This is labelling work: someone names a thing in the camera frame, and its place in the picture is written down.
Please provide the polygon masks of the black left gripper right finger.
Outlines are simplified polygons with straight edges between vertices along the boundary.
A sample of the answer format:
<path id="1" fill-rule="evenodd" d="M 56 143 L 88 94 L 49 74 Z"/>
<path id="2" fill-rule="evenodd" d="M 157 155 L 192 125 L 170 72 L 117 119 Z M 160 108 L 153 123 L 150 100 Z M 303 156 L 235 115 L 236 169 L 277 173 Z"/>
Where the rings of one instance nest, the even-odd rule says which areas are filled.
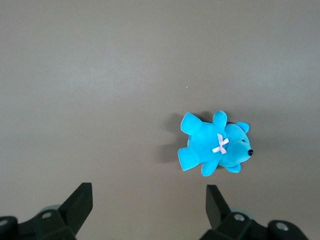
<path id="1" fill-rule="evenodd" d="M 206 186 L 205 210 L 211 229 L 202 240 L 308 240 L 291 222 L 272 220 L 262 226 L 245 213 L 232 211 L 216 185 Z"/>

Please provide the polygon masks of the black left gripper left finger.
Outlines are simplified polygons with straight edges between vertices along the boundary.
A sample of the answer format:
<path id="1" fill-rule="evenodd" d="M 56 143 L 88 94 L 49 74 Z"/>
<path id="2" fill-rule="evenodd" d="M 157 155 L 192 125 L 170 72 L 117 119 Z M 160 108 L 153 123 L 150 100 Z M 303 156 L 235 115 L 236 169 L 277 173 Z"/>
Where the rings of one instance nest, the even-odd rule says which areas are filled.
<path id="1" fill-rule="evenodd" d="M 92 183 L 83 182 L 58 207 L 46 209 L 28 221 L 14 216 L 0 218 L 2 240 L 75 240 L 93 209 Z"/>

